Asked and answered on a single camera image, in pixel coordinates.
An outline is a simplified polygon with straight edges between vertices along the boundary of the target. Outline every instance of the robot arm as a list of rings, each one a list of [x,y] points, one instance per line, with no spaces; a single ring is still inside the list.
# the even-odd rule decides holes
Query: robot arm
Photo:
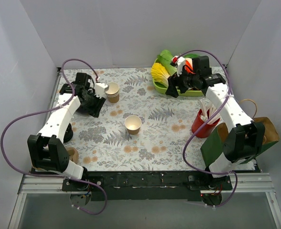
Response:
[[[189,60],[174,57],[172,65],[177,66],[177,73],[168,78],[167,95],[177,97],[176,87],[181,93],[196,87],[201,89],[216,108],[225,101],[228,86],[220,74],[212,74],[207,56]],[[244,113],[234,97],[229,97],[220,114],[227,125],[229,135],[224,142],[223,153],[206,168],[211,172],[228,172],[246,159],[259,154],[265,133],[263,123],[255,123]]]
[[[71,102],[54,111],[37,135],[29,136],[27,143],[32,165],[35,168],[82,179],[86,169],[69,160],[68,152],[63,143],[69,122],[77,109],[86,111],[93,117],[98,117],[105,102],[102,95],[108,89],[108,85],[96,83],[92,88],[89,79],[91,76],[86,73],[77,73],[76,80],[72,83],[76,92]],[[60,90],[57,106],[61,106],[71,96],[70,86],[64,84]]]

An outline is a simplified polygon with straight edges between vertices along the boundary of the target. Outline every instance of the cable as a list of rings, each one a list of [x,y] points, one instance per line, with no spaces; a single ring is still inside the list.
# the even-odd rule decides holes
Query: cable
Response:
[[[5,137],[5,134],[6,134],[7,130],[9,129],[9,127],[10,127],[13,123],[15,123],[15,122],[17,122],[17,121],[19,121],[19,120],[21,120],[21,119],[23,119],[23,118],[27,118],[27,117],[30,117],[30,116],[40,115],[40,114],[44,114],[44,113],[47,113],[47,112],[51,112],[51,111],[58,110],[58,109],[60,109],[61,107],[67,105],[67,104],[74,98],[74,96],[75,96],[75,88],[74,88],[73,85],[69,82],[69,80],[67,79],[67,77],[65,76],[65,73],[64,73],[64,65],[65,65],[67,62],[69,62],[69,61],[80,61],[80,62],[82,62],[82,63],[85,63],[88,67],[90,67],[90,69],[92,69],[92,70],[94,71],[94,73],[95,73],[95,75],[96,75],[96,80],[97,80],[97,78],[98,78],[98,75],[97,75],[97,73],[95,72],[95,70],[94,70],[87,62],[85,62],[85,61],[83,61],[83,60],[81,60],[81,59],[68,59],[68,60],[64,61],[63,64],[62,64],[62,67],[61,67],[62,76],[64,77],[64,79],[65,79],[65,81],[68,83],[68,85],[72,88],[72,96],[71,96],[65,103],[63,103],[63,104],[60,105],[60,106],[57,106],[57,107],[54,107],[54,108],[51,108],[51,109],[48,109],[48,110],[44,110],[44,111],[38,111],[38,112],[30,113],[30,114],[27,114],[27,115],[25,114],[25,115],[22,115],[22,116],[20,116],[20,117],[18,117],[18,118],[15,118],[14,120],[12,120],[12,121],[4,128],[4,130],[3,130],[2,134],[1,134],[1,137],[0,137],[0,149],[1,149],[1,153],[2,153],[2,155],[3,155],[3,157],[4,157],[4,159],[6,160],[6,162],[8,163],[8,165],[9,165],[12,169],[14,169],[15,171],[17,171],[17,172],[19,172],[19,173],[22,173],[22,174],[24,174],[24,175],[33,176],[33,177],[55,177],[55,178],[65,178],[64,176],[61,176],[61,175],[31,174],[31,173],[28,173],[28,172],[25,172],[25,171],[22,171],[22,170],[18,169],[18,168],[15,167],[15,166],[10,162],[10,160],[8,159],[8,157],[7,157],[6,153],[5,153],[5,150],[4,150],[3,139],[4,139],[4,137]],[[104,204],[103,208],[102,208],[99,212],[97,212],[97,213],[93,213],[93,212],[90,212],[90,211],[88,211],[88,210],[84,210],[84,211],[87,212],[88,214],[91,214],[91,215],[98,215],[98,214],[100,214],[101,212],[103,212],[103,210],[106,208],[108,198],[107,198],[106,192],[103,190],[102,187],[100,187],[99,185],[94,184],[94,183],[92,183],[92,182],[89,182],[89,181],[77,180],[77,179],[74,179],[74,178],[70,178],[70,180],[74,180],[74,181],[81,182],[81,183],[86,183],[86,184],[93,185],[93,186],[96,186],[97,188],[99,188],[99,189],[103,192],[103,195],[104,195],[104,197],[105,197],[105,204]]]
[[[185,162],[188,166],[190,166],[191,168],[193,168],[193,169],[195,169],[195,170],[197,170],[197,171],[199,171],[199,172],[206,173],[206,174],[211,174],[211,175],[228,175],[229,173],[233,173],[233,174],[235,175],[236,182],[235,182],[235,186],[234,186],[234,188],[233,188],[233,191],[232,191],[231,195],[229,196],[229,198],[228,198],[226,201],[224,201],[223,203],[221,203],[221,204],[219,204],[219,205],[216,206],[216,207],[221,207],[221,206],[225,205],[225,204],[232,198],[232,196],[233,196],[234,193],[235,193],[235,190],[236,190],[236,187],[237,187],[237,184],[238,184],[238,179],[237,179],[237,174],[236,174],[236,172],[235,172],[235,171],[230,171],[230,172],[224,172],[224,173],[217,173],[217,172],[208,172],[208,171],[199,169],[199,168],[197,168],[197,167],[191,165],[191,164],[186,160],[185,152],[186,152],[186,149],[187,149],[189,143],[190,143],[190,142],[192,141],[192,139],[197,135],[197,133],[199,133],[199,132],[201,131],[201,129],[202,129],[209,121],[211,121],[211,120],[221,111],[221,109],[226,105],[226,103],[227,103],[227,101],[228,101],[228,99],[229,99],[229,95],[230,95],[230,94],[233,94],[233,92],[232,92],[232,85],[231,85],[231,81],[230,81],[229,75],[228,75],[228,73],[227,73],[225,67],[222,65],[222,63],[220,62],[220,60],[219,60],[215,55],[213,55],[211,52],[206,51],[206,50],[191,50],[191,51],[188,51],[188,52],[185,52],[185,53],[179,55],[178,58],[180,58],[181,56],[186,55],[186,54],[188,54],[188,53],[190,53],[190,52],[205,52],[205,53],[211,55],[212,57],[214,57],[215,60],[216,60],[216,61],[219,63],[219,65],[221,66],[221,68],[222,68],[222,70],[224,71],[225,76],[226,76],[226,78],[227,78],[227,84],[228,84],[228,91],[227,91],[227,94],[228,94],[228,96],[225,98],[225,100],[224,100],[224,102],[221,104],[221,106],[215,111],[215,113],[214,113],[212,116],[210,116],[210,117],[209,117],[209,118],[192,134],[192,136],[187,140],[187,142],[186,142],[186,144],[185,144],[185,146],[184,146],[184,148],[183,148],[183,153],[182,153],[182,154],[183,154],[183,160],[184,160],[184,162]]]

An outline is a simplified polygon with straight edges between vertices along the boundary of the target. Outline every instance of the paper cup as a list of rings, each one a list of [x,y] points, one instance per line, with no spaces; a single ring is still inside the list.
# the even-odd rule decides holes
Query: paper cup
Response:
[[[119,101],[119,86],[115,82],[108,83],[108,90],[105,92],[110,103],[117,103]]]
[[[125,120],[125,127],[129,134],[136,135],[141,128],[141,119],[136,115],[130,115]]]

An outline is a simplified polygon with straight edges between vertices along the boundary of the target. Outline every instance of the table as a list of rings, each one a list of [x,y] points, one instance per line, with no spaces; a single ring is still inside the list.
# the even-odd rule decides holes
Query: table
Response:
[[[65,70],[72,82],[76,73],[93,75],[90,69]],[[92,171],[127,170],[191,170],[183,161],[183,147],[191,136],[191,124],[200,109],[202,97],[172,98],[158,93],[152,83],[150,68],[98,69],[103,83],[116,82],[120,86],[120,100],[116,104],[106,101],[99,118],[76,112],[71,120],[72,140],[65,146],[79,152],[79,165]],[[214,67],[213,73],[221,73]],[[60,79],[55,97],[65,83]],[[142,120],[140,132],[129,135],[124,120],[138,115]],[[187,148],[187,160],[205,169],[200,147],[205,139],[195,137]],[[237,169],[254,170],[253,162]]]

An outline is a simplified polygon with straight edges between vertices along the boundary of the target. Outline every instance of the green plate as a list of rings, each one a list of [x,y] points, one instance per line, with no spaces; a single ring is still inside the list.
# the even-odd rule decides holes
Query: green plate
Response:
[[[157,92],[159,92],[161,94],[166,93],[167,88],[163,84],[155,81],[154,79],[152,79],[152,81],[153,81],[153,85]],[[179,96],[192,96],[192,97],[203,96],[203,93],[201,91],[187,90],[184,94],[181,94],[180,90],[177,90],[177,91],[178,91]]]

